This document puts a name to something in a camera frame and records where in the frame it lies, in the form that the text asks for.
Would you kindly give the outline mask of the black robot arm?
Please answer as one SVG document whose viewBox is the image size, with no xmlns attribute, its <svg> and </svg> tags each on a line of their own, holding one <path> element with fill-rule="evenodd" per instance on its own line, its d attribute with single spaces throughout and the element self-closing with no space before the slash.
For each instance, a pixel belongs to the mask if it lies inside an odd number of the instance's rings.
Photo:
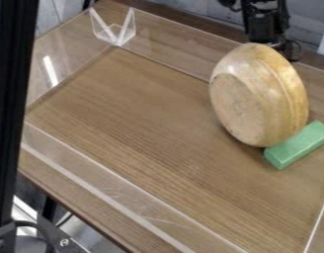
<svg viewBox="0 0 324 253">
<path fill-rule="evenodd" d="M 290 62 L 298 62 L 302 46 L 286 37 L 290 14 L 286 0 L 216 0 L 232 12 L 243 15 L 249 42 L 275 49 Z"/>
</svg>

